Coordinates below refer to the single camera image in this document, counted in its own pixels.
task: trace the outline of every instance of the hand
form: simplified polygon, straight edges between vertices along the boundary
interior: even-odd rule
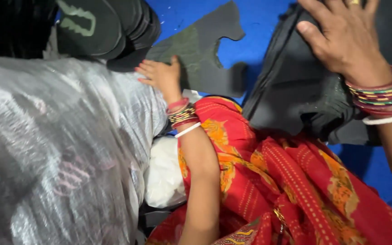
[[[139,78],[139,81],[155,87],[163,94],[168,104],[179,101],[182,98],[179,80],[181,77],[181,66],[177,56],[172,56],[171,65],[150,60],[143,60],[135,71],[147,77]]]
[[[302,21],[298,31],[315,56],[332,72],[358,86],[376,87],[392,82],[392,71],[379,51],[375,14],[379,0],[298,0],[316,19],[321,31]]]

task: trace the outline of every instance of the plastic bag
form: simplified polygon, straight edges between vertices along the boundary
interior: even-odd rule
[[[0,244],[134,244],[166,124],[163,99],[138,77],[0,58]]]
[[[154,141],[145,183],[145,201],[151,207],[166,208],[186,201],[178,162],[178,139],[164,136]]]

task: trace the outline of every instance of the saree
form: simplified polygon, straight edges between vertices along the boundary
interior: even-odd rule
[[[305,134],[258,132],[236,103],[194,104],[221,170],[220,239],[215,245],[392,245],[392,209],[323,143]],[[179,164],[188,196],[191,173]],[[177,244],[186,205],[146,244]]]

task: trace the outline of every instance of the white bangle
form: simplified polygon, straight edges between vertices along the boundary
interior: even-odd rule
[[[202,125],[200,122],[196,123],[195,125],[193,125],[193,126],[189,127],[188,129],[180,132],[179,134],[175,135],[175,138],[179,138],[179,137],[183,136],[184,134],[192,131],[193,129],[199,127],[200,125]]]
[[[392,117],[384,118],[384,119],[370,119],[366,117],[362,120],[365,125],[381,125],[381,124],[388,124],[392,123]]]

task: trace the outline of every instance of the blue floor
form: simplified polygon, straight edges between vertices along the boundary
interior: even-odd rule
[[[215,10],[228,0],[147,0],[160,19],[163,40]],[[248,91],[252,89],[261,70],[263,57],[278,21],[294,0],[235,0],[246,36],[238,41],[221,40],[218,56],[228,69],[244,61],[248,67]],[[368,185],[376,188],[384,201],[392,201],[392,175],[381,147],[336,145],[330,147],[346,166]]]

